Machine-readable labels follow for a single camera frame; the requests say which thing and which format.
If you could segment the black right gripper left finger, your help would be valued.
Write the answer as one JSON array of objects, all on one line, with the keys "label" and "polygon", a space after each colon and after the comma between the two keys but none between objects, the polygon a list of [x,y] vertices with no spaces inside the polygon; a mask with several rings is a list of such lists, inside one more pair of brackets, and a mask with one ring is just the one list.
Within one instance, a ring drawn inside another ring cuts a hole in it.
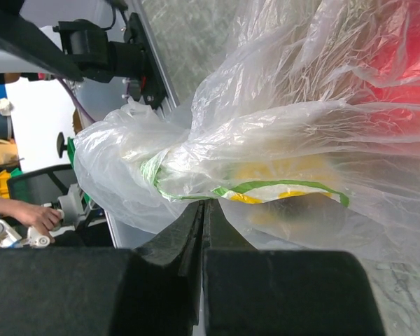
[{"label": "black right gripper left finger", "polygon": [[204,205],[135,249],[0,249],[0,335],[191,335]]}]

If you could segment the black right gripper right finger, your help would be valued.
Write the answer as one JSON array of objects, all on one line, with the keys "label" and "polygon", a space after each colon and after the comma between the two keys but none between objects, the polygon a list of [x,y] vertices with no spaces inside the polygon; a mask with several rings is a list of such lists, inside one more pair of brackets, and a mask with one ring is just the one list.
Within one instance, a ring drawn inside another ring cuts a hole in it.
[{"label": "black right gripper right finger", "polygon": [[204,322],[208,335],[383,335],[368,276],[344,251],[258,250],[205,205]]}]

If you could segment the clear lemon-print plastic bag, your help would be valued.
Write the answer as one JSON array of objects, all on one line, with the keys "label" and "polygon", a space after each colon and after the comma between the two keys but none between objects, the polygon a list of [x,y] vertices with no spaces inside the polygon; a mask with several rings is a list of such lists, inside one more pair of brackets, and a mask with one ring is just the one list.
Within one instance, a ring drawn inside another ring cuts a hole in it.
[{"label": "clear lemon-print plastic bag", "polygon": [[420,141],[355,131],[361,2],[243,1],[189,104],[129,100],[76,136],[81,188],[152,233],[216,199],[257,244],[420,262]]}]

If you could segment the red fake pepper bunch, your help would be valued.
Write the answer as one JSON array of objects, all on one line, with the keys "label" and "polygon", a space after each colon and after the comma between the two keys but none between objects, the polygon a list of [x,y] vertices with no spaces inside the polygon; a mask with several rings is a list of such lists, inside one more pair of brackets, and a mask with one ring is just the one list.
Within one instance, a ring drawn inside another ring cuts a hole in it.
[{"label": "red fake pepper bunch", "polygon": [[362,137],[420,141],[420,1],[362,1],[356,72]]}]

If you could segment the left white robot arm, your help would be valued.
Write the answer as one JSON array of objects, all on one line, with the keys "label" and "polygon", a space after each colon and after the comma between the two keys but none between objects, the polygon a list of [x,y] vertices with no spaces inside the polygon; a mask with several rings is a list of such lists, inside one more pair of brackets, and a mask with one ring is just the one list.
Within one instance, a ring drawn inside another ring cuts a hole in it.
[{"label": "left white robot arm", "polygon": [[23,1],[0,1],[0,85],[6,74],[50,74],[70,81],[127,81],[127,96],[153,109],[167,98],[167,83],[158,55],[140,13],[126,1],[108,1],[114,18],[121,17],[122,41],[108,37],[110,27],[86,19],[60,21],[49,37],[20,11]]}]

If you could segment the operator bare hand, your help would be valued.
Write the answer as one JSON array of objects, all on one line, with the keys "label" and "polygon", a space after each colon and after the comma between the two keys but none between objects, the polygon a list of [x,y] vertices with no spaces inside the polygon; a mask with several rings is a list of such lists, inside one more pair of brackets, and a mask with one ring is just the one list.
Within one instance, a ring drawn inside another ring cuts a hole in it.
[{"label": "operator bare hand", "polygon": [[62,219],[58,210],[24,202],[17,203],[13,216],[21,224],[35,228],[43,235],[48,235]]}]

